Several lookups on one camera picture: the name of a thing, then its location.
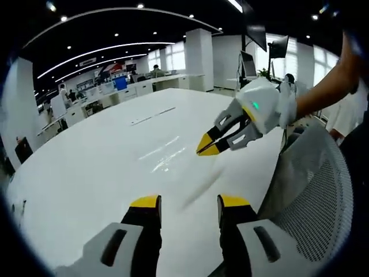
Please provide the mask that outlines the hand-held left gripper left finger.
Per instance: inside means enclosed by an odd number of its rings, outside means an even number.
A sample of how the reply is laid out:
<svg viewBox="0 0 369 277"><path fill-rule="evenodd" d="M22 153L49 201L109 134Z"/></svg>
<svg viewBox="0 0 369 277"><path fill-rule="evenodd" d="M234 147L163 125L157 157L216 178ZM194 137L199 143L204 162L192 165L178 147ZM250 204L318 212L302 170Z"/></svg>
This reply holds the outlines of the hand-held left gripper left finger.
<svg viewBox="0 0 369 277"><path fill-rule="evenodd" d="M111 223L83 246L82 256L60 266L56 276L156 276L162 246L161 196L133 201L119 223Z"/></svg>

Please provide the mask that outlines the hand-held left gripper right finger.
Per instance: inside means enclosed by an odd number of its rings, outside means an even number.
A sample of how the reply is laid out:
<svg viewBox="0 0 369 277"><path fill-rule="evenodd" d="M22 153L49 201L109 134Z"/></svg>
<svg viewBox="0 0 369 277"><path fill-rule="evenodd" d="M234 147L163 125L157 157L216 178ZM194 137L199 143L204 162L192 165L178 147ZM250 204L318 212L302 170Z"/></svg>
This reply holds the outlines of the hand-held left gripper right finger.
<svg viewBox="0 0 369 277"><path fill-rule="evenodd" d="M292 239L242 197L217 196L226 276L291 276Z"/></svg>

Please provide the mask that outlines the person's right hand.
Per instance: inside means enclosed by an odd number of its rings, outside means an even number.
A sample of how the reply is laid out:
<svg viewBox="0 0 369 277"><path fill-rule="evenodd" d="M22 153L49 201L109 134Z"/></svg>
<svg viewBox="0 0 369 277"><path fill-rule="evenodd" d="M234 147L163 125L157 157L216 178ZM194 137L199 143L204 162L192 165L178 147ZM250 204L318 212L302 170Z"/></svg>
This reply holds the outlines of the person's right hand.
<svg viewBox="0 0 369 277"><path fill-rule="evenodd" d="M280 84L280 117L279 125L286 129L297 119L297 102L295 95L291 93L288 83Z"/></svg>

